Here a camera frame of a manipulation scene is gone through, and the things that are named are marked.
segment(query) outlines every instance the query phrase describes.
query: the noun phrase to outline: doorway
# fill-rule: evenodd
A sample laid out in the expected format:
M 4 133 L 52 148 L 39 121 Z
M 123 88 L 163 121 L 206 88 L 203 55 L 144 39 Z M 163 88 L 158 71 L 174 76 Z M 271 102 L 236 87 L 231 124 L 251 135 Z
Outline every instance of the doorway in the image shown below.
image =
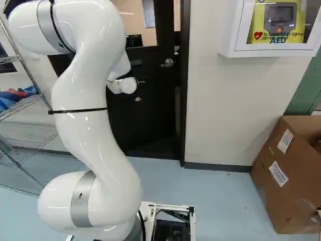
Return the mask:
M 139 83 L 133 94 L 106 89 L 115 139 L 127 156 L 180 160 L 183 166 L 190 0 L 111 1 L 127 31 L 129 74 Z M 7 16 L 15 6 L 8 5 Z M 48 56 L 58 76 L 73 57 Z

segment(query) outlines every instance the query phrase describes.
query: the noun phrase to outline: black cable tie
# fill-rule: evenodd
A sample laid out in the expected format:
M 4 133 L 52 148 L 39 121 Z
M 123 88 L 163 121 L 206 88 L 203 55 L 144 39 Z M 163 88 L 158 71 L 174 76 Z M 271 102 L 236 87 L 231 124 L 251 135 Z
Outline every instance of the black cable tie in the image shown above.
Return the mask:
M 94 109 L 49 110 L 48 114 L 79 113 L 79 112 L 91 112 L 91 111 L 100 111 L 100 110 L 107 110 L 107 107 L 94 108 Z

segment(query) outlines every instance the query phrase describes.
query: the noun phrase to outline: door handle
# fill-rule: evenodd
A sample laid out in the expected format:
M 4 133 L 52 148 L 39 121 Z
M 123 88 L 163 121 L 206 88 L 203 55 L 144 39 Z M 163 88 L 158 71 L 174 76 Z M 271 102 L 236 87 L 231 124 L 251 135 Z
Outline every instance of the door handle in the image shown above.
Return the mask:
M 172 66 L 174 66 L 174 61 L 173 61 L 173 59 L 168 58 L 168 59 L 165 60 L 165 63 L 164 63 L 164 64 L 161 64 L 160 66 L 161 66 L 162 68 L 172 67 Z

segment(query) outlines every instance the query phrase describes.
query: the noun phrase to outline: wall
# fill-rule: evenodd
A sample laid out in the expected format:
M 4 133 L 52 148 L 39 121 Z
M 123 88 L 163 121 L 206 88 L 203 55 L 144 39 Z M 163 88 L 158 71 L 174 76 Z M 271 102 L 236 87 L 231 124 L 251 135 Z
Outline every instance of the wall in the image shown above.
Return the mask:
M 227 1 L 191 0 L 186 161 L 251 166 L 308 57 L 218 55 Z
M 144 46 L 157 45 L 156 28 L 145 28 L 141 0 L 111 0 L 121 12 L 128 35 L 141 34 Z

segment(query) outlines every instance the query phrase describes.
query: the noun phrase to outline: door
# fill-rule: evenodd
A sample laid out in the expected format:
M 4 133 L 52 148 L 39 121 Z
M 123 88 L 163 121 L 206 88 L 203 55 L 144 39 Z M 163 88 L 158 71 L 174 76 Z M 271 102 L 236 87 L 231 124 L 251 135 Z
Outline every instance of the door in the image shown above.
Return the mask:
M 174 159 L 179 142 L 175 128 L 174 2 L 112 2 L 121 12 L 127 38 L 135 37 L 143 46 L 126 48 L 131 74 L 139 83 L 136 92 L 113 94 L 106 89 L 111 129 L 128 156 Z

